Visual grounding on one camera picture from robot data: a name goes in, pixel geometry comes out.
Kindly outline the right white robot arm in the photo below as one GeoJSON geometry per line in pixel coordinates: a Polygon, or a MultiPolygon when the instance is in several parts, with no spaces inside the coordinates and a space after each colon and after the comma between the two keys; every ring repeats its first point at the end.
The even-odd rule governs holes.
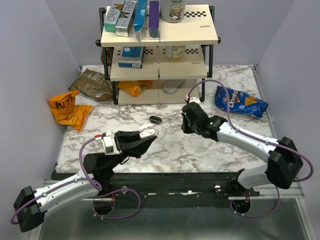
{"type": "Polygon", "coordinates": [[[198,134],[205,139],[236,146],[264,161],[264,165],[240,169],[230,182],[230,191],[241,196],[255,187],[273,184],[289,189],[303,166],[294,142],[263,137],[245,129],[235,129],[220,116],[209,117],[196,102],[182,108],[182,126],[185,134],[198,134]]]}

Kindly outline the black earbud charging case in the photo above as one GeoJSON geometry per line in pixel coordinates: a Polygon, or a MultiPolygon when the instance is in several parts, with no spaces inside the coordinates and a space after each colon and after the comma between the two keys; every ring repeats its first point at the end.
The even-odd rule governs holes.
{"type": "Polygon", "coordinates": [[[158,116],[151,115],[149,117],[150,122],[155,123],[155,124],[160,124],[162,122],[162,119],[158,116]]]}

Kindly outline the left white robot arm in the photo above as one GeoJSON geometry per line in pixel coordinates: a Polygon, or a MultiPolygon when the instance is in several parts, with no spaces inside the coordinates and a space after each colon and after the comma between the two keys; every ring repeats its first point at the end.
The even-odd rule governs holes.
{"type": "Polygon", "coordinates": [[[23,188],[16,198],[11,224],[22,233],[40,226],[45,216],[75,201],[104,198],[113,194],[114,168],[129,158],[139,159],[157,138],[151,125],[137,131],[117,131],[95,135],[80,148],[80,171],[52,185],[23,188]]]}

